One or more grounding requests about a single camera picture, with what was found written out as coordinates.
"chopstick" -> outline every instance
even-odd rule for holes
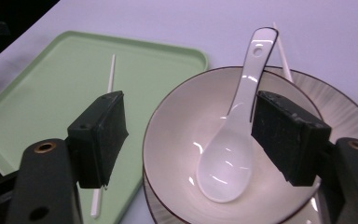
[[[108,81],[108,85],[107,85],[107,93],[111,92],[113,89],[113,76],[115,73],[115,62],[116,62],[116,55],[114,54],[114,55],[112,55],[112,62],[110,64],[110,74],[109,74],[109,81]],[[97,218],[100,215],[101,196],[102,196],[101,189],[95,189],[92,193],[90,215],[93,218]]]
[[[272,24],[273,24],[274,29],[278,30],[277,24],[275,22],[273,22]],[[287,80],[289,80],[290,82],[293,82],[293,78],[292,78],[292,74],[290,72],[289,64],[287,63],[286,56],[284,55],[284,50],[283,50],[283,45],[282,45],[280,35],[278,36],[277,43],[278,43],[279,53],[281,55],[281,61],[282,61],[282,68],[283,68],[284,77]]]

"white ceramic spoon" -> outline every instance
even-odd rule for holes
[[[277,36],[272,28],[255,31],[225,123],[200,156],[199,187],[214,202],[235,200],[248,186],[254,159],[251,116],[255,92]]]

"spoon handle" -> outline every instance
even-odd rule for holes
[[[237,87],[230,112],[239,104],[254,104],[255,92],[258,87],[258,84],[255,85],[255,82],[258,83],[261,78],[277,37],[278,31],[269,27],[260,28],[254,32],[246,53],[241,80]],[[252,120],[252,111],[247,110],[245,114],[245,118],[249,118],[249,121]]]

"table surface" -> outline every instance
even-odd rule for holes
[[[199,49],[216,68],[242,65],[253,31],[274,21],[290,68],[358,104],[358,1],[349,0],[61,0],[0,54],[0,91],[68,30]],[[282,65],[277,48],[268,65]],[[121,223],[153,223],[142,188]]]

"light green tray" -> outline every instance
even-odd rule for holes
[[[124,92],[130,135],[96,220],[90,217],[92,189],[80,191],[85,223],[119,222],[141,184],[142,143],[149,118],[173,88],[207,69],[205,55],[195,49],[66,32],[0,94],[0,172],[6,175],[19,168],[23,150],[32,143],[66,138],[72,121],[106,93],[113,54],[113,89]]]

